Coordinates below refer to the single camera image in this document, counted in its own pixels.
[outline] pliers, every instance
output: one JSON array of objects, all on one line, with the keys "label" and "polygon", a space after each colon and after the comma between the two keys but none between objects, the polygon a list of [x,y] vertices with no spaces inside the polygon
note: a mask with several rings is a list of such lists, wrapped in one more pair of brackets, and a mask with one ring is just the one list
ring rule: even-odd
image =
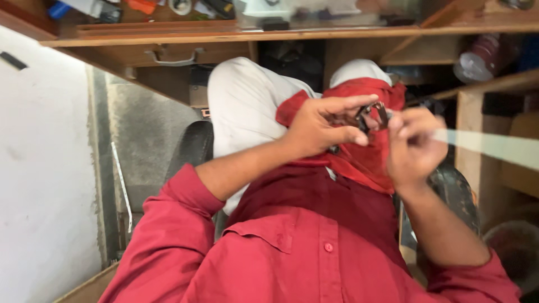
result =
[{"label": "pliers", "polygon": [[[369,126],[365,121],[363,115],[368,115],[371,113],[372,108],[375,108],[378,111],[378,116],[380,116],[380,127],[379,129],[386,129],[388,127],[389,119],[393,117],[391,112],[385,110],[385,106],[382,102],[374,102],[369,105],[362,106],[355,116],[357,121],[357,128],[359,128],[365,135],[369,134]],[[330,153],[336,155],[341,151],[341,148],[338,145],[333,145],[328,150]]]}]

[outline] man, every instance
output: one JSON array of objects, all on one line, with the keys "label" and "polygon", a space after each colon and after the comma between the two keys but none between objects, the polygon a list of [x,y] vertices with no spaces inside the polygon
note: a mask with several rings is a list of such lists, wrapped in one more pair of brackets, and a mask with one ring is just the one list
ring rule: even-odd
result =
[{"label": "man", "polygon": [[[367,60],[330,85],[318,99],[248,59],[219,65],[208,88],[219,157],[185,165],[146,200],[100,302],[518,302],[496,254],[426,184],[447,153],[431,138],[444,122],[394,111],[389,130],[366,117],[367,136],[358,109],[398,108],[404,90]],[[326,152],[337,144],[339,154]],[[368,157],[373,147],[387,155],[389,187],[372,173],[385,166]],[[371,164],[346,158],[365,150]],[[399,253],[393,189],[432,263],[426,290]],[[211,217],[227,200],[228,228],[214,243]]]}]

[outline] shirt sleeve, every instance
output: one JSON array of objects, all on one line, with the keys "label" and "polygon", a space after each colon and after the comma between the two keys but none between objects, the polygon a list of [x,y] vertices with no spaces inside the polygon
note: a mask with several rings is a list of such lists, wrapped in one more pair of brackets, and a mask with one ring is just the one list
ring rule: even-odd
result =
[{"label": "shirt sleeve", "polygon": [[452,303],[518,303],[520,289],[509,279],[500,258],[482,266],[433,267],[427,291]]},{"label": "shirt sleeve", "polygon": [[211,217],[223,206],[193,166],[184,165],[144,202],[144,216],[99,303],[179,302],[213,245]]}]

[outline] shirt button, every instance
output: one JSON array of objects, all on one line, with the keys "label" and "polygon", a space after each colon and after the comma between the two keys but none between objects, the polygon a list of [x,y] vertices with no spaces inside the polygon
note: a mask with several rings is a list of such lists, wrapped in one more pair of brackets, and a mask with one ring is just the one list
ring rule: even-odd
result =
[{"label": "shirt button", "polygon": [[333,251],[333,245],[329,244],[329,243],[325,243],[324,244],[324,249],[327,251],[327,252],[332,252]]}]

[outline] drawer handle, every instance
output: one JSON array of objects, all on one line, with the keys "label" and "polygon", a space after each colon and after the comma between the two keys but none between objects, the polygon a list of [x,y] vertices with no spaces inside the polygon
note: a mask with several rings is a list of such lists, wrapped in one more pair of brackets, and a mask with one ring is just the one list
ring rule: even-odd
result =
[{"label": "drawer handle", "polygon": [[157,55],[157,52],[153,51],[146,51],[148,55],[150,55],[154,62],[161,65],[161,66],[186,66],[186,65],[192,65],[197,64],[197,56],[198,54],[204,53],[206,50],[198,47],[195,50],[193,50],[193,54],[191,55],[191,58],[187,60],[181,60],[181,61],[160,61]]}]

